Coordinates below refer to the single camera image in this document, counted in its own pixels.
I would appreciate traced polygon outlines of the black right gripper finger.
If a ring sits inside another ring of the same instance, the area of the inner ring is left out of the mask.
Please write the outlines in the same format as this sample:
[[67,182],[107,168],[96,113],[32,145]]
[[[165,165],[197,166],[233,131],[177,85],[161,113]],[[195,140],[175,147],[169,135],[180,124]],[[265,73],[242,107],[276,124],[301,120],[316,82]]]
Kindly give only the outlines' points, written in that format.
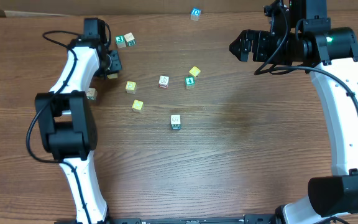
[[249,53],[247,49],[243,50],[242,47],[230,46],[229,51],[241,62],[247,62],[249,59]]
[[254,31],[247,29],[243,30],[239,36],[230,44],[231,47],[242,47],[244,44],[252,42],[254,39]]

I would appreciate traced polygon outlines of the green-sided number five block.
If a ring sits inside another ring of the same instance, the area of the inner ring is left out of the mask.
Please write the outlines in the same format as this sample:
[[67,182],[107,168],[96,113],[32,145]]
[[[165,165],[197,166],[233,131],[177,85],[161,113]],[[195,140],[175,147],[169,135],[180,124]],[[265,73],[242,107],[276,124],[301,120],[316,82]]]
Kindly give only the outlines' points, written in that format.
[[171,125],[181,124],[181,117],[179,114],[171,115]]

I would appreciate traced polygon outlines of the bird picture blue-sided block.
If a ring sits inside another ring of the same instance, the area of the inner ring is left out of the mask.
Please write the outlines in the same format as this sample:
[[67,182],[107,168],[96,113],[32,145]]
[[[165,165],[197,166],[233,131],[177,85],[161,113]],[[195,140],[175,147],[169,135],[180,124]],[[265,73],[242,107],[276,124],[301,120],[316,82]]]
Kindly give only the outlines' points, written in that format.
[[172,125],[171,125],[171,128],[172,128],[173,130],[181,130],[181,125],[180,125],[180,124],[172,124]]

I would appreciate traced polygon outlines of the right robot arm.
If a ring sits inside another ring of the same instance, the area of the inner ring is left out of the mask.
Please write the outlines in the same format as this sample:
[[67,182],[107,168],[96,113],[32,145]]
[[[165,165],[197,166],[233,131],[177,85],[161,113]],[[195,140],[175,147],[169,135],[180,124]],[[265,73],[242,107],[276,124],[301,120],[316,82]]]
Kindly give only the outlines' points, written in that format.
[[272,223],[327,223],[358,213],[358,43],[348,27],[294,34],[244,30],[229,46],[238,60],[250,55],[270,73],[309,74],[318,92],[331,144],[329,177],[308,182],[308,193],[277,208]]

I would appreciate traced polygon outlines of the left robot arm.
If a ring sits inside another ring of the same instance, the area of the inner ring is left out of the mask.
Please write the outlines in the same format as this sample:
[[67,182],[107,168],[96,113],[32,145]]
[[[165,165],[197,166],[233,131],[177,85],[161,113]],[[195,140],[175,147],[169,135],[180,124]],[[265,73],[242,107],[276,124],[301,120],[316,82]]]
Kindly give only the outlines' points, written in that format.
[[47,93],[35,97],[44,149],[65,174],[76,207],[75,223],[109,223],[109,208],[101,194],[94,165],[98,133],[86,92],[93,77],[107,75],[117,62],[110,42],[100,37],[73,39],[60,78]]

